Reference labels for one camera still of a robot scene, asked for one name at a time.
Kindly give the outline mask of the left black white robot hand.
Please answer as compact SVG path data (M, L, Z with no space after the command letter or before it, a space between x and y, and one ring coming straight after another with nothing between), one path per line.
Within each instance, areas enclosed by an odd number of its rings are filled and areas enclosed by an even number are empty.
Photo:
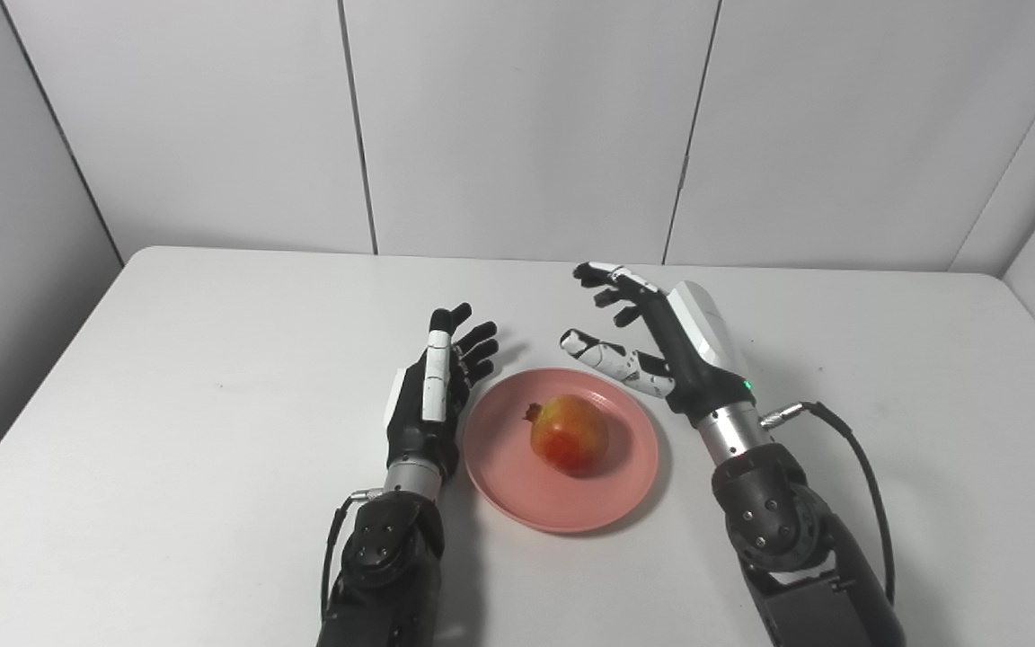
M424 460L436 468L440 484L456 473L460 414L473 387L494 371L492 358L500 351L497 332L498 326L494 321L484 321L457 341L449 343L448 377L442 384L442 421L428 421L423 414L427 350L423 350L414 364L405 369L394 408L386 423L389 442L387 465L394 465L406 458Z

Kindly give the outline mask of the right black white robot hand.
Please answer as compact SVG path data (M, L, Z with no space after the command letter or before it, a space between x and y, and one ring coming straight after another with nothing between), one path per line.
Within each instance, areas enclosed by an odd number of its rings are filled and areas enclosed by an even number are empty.
M711 323L693 297L683 297L678 289L664 291L612 263L580 263L572 277L584 288L599 290L593 297L595 306L627 303L616 313L615 326L643 320L660 352L654 356L567 329L560 348L580 364L637 392L666 400L670 410L686 415L693 425L727 406L755 404L751 385L732 367L721 347L723 324Z

